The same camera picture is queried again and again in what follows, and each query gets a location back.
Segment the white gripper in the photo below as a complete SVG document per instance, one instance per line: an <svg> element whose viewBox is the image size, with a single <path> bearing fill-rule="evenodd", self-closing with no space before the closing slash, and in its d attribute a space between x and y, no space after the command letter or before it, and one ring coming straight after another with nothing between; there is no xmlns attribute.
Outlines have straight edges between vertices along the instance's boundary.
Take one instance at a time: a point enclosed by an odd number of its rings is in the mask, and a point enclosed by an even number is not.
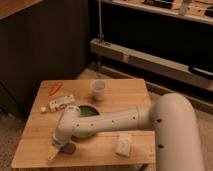
<svg viewBox="0 0 213 171"><path fill-rule="evenodd" d="M49 109L51 112L56 112L58 110L64 109L67 105L73 105L75 103L75 99L73 95L67 95L63 97L56 98L49 102ZM60 149L55 145L50 145L48 150L47 159L49 161L53 160L57 154L59 153Z"/></svg>

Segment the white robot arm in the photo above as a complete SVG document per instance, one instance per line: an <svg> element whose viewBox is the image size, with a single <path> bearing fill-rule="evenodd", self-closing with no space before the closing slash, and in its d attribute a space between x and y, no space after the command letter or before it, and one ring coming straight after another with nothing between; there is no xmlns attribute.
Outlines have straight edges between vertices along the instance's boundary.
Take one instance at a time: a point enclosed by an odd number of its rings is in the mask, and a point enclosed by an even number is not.
<svg viewBox="0 0 213 171"><path fill-rule="evenodd" d="M56 149L72 136L108 131L155 132L157 171L205 171L195 110L179 93L168 93L148 108L134 107L115 113L79 117L79 108L67 107L52 135Z"/></svg>

